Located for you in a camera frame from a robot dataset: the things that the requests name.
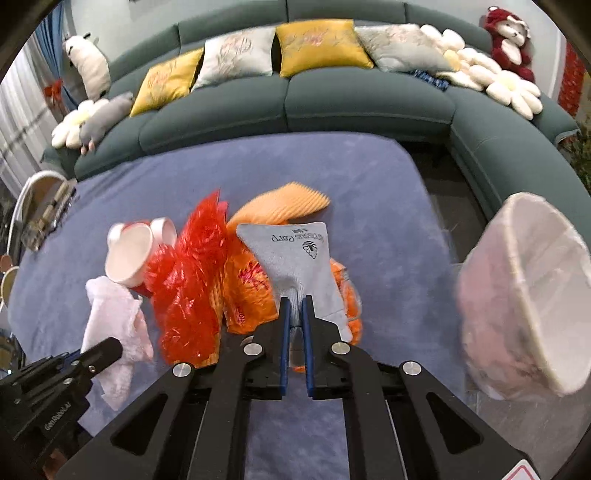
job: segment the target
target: wall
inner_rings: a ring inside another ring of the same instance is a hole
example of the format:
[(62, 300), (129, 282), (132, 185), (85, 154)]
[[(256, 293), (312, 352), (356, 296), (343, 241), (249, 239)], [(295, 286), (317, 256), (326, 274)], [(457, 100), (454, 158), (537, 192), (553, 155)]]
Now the wall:
[[(109, 59), (137, 45), (164, 27), (213, 9), (248, 0), (69, 0), (66, 29), (72, 34), (91, 32)], [(541, 90), (558, 98), (566, 42), (552, 20), (531, 0), (413, 0), (412, 3), (479, 24), (488, 7), (506, 8), (530, 25), (534, 47), (533, 70)]]
[(73, 27), (71, 33), (98, 37), (97, 46), (112, 60), (164, 27), (241, 1), (245, 0), (69, 0), (66, 27)]

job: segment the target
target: red and white cup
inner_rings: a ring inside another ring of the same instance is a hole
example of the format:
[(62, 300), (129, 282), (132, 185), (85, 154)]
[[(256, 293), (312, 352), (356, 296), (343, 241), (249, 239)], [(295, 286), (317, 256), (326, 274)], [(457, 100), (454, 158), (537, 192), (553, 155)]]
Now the red and white cup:
[(116, 223), (107, 234), (105, 273), (115, 283), (149, 297), (144, 286), (148, 260), (159, 245), (174, 246), (176, 240), (177, 231), (169, 218)]

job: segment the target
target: embroidered pillow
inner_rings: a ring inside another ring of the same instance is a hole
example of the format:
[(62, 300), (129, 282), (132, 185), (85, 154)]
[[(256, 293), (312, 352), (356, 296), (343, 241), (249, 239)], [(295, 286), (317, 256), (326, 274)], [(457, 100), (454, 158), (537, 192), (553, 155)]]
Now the embroidered pillow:
[(374, 67), (355, 35), (353, 20), (286, 23), (277, 27), (277, 37), (282, 77), (322, 67)]
[(189, 94), (203, 49), (158, 63), (148, 70), (129, 116), (162, 108)]
[(355, 27), (361, 43), (384, 72), (449, 72), (453, 68), (417, 24)]
[(249, 28), (205, 42), (203, 67), (195, 88), (239, 77), (271, 76), (271, 47), (275, 27)]

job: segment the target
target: blue blanket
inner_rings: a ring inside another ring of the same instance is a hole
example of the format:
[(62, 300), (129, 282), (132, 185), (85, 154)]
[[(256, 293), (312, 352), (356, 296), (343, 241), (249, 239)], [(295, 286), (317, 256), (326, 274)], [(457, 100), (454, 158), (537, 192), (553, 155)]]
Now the blue blanket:
[[(421, 362), (463, 396), (460, 317), (449, 252), (427, 192), (396, 142), (348, 133), (285, 134), (217, 142), (122, 164), (79, 184), (79, 198), (40, 252), (27, 252), (12, 291), (9, 322), (30, 360), (80, 348), (90, 304), (85, 283), (104, 275), (106, 234), (115, 222), (168, 216), (177, 230), (195, 205), (222, 189), (231, 215), (289, 181), (328, 194), (310, 220), (325, 222), (330, 253), (363, 301), (365, 348), (377, 361)], [(144, 303), (150, 335), (158, 330)], [(167, 366), (138, 364), (129, 402)], [(253, 402), (246, 478), (349, 478), (339, 400), (312, 402), (290, 374), (282, 402)], [(114, 413), (89, 394), (81, 424), (98, 432)]]

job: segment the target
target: warning label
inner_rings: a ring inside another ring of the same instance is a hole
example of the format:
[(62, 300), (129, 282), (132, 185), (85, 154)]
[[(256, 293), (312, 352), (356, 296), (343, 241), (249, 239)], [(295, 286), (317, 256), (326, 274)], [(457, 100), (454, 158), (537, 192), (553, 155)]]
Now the warning label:
[(527, 460), (522, 460), (502, 480), (540, 480), (540, 477)]

